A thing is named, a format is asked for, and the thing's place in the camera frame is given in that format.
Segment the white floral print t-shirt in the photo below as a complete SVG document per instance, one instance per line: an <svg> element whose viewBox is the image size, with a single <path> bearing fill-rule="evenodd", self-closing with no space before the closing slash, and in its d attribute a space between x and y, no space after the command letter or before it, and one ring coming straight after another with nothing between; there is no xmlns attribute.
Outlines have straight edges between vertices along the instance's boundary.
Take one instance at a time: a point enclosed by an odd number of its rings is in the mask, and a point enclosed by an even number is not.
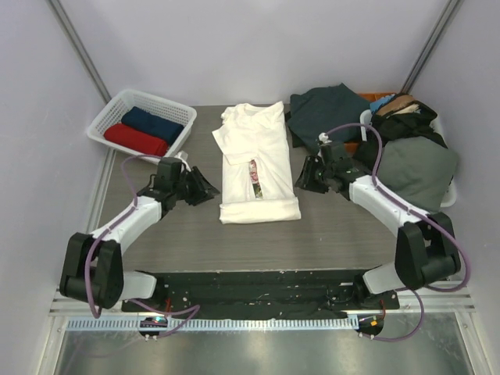
<svg viewBox="0 0 500 375"><path fill-rule="evenodd" d="M284 103L228 107L212 135L222 152L223 224L267 223L302 217L294 193Z"/></svg>

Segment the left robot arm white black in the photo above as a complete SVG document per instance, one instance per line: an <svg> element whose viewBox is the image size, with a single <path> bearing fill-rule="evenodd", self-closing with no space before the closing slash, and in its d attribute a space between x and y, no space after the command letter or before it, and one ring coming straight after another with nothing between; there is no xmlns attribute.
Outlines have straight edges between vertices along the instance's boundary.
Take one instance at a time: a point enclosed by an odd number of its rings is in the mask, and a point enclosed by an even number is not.
<svg viewBox="0 0 500 375"><path fill-rule="evenodd" d="M197 206L220 192L198 167L180 157L163 157L147 185L132 193L132 202L117 217L90 234L75 233L68 241L59 292L87 303L95 318L118 302L151 312L166 304L164 279L145 271L124 271L123 254L179 201Z"/></svg>

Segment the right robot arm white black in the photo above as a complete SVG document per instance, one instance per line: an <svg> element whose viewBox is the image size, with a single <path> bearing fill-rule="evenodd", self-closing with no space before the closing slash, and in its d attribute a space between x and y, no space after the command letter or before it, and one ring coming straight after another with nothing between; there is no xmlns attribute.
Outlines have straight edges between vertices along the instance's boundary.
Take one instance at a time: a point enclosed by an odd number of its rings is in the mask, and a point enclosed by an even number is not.
<svg viewBox="0 0 500 375"><path fill-rule="evenodd" d="M295 185L304 191L343 195L395 236L394 261L355 277L352 297L359 307L373 307L385 292L419 290L461 270L451 219L397 198L358 167L344 145L326 143L320 146L319 154L307 156Z"/></svg>

